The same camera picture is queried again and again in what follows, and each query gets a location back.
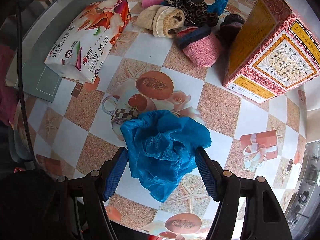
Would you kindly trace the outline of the leopard print scrunchie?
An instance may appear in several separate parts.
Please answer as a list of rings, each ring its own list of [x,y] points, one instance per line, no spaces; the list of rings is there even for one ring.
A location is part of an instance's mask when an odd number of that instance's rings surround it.
[[[192,0],[164,0],[168,6],[178,8],[184,13],[184,25],[202,27],[207,25],[214,27],[219,21],[216,12],[208,12],[205,2],[195,4]]]

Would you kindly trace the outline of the beige knitted sock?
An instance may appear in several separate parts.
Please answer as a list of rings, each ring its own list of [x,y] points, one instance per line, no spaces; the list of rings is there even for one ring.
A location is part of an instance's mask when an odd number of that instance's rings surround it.
[[[185,16],[181,9],[152,5],[144,9],[135,25],[152,31],[154,37],[174,38],[184,26]]]

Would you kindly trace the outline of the blue mesh cloth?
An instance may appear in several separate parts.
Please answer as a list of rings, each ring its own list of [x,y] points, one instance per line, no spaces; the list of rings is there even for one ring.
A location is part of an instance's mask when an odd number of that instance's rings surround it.
[[[194,119],[168,110],[150,111],[120,127],[131,176],[159,202],[165,202],[186,174],[196,168],[195,152],[208,148],[208,129]]]

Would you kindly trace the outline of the blue rubber glove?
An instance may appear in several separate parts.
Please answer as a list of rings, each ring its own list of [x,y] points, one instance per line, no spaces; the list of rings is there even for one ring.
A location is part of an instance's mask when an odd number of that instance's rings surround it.
[[[207,11],[209,13],[217,13],[218,16],[222,15],[228,0],[215,0],[211,5],[208,5]]]

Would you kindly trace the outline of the dark purple knitted sock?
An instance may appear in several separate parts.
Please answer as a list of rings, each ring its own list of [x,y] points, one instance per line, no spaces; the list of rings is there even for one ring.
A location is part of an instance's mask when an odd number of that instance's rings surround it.
[[[218,40],[225,48],[233,43],[244,23],[245,19],[238,14],[229,14],[225,17],[216,33]]]

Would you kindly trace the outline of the patterned checkered tablecloth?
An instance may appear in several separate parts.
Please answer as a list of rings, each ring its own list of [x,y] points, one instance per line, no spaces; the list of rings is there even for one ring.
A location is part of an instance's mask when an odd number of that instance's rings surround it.
[[[63,176],[72,217],[57,215],[40,239],[291,239],[272,186],[295,164],[277,157],[244,175],[245,154],[270,153],[275,131],[243,135],[239,153],[225,153],[226,134],[202,124],[191,105],[196,80],[173,69],[123,58],[99,98],[91,127],[44,104],[29,125],[54,159],[36,150],[49,177]]]

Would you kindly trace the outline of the red yellow carton box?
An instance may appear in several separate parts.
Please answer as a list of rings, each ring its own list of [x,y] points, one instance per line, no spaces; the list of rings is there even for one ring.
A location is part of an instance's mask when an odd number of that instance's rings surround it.
[[[223,86],[257,103],[319,76],[319,43],[284,0],[257,0],[229,51]]]

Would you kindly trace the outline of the floral tissue pack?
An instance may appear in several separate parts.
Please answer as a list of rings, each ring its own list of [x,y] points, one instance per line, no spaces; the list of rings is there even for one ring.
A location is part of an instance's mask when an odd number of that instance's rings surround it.
[[[54,43],[45,65],[60,77],[94,83],[130,20],[127,0],[89,4]]]

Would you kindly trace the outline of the grey storage box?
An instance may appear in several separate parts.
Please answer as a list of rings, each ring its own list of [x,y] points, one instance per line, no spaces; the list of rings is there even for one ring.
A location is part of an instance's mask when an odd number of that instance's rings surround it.
[[[60,35],[89,4],[103,0],[55,0],[22,40],[23,91],[53,102],[62,77],[44,64]]]

